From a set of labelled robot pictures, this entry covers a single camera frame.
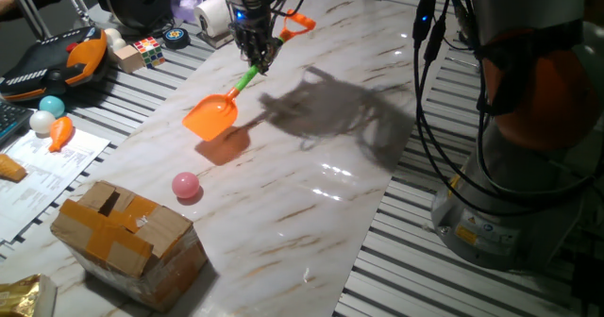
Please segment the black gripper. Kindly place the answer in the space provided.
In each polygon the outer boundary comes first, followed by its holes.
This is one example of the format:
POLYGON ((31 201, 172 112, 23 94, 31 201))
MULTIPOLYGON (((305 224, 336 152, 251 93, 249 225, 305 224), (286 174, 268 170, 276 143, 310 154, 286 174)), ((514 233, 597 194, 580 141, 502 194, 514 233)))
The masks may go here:
POLYGON ((271 4, 275 0, 230 0, 230 31, 250 67, 265 75, 283 41, 271 35, 271 4))

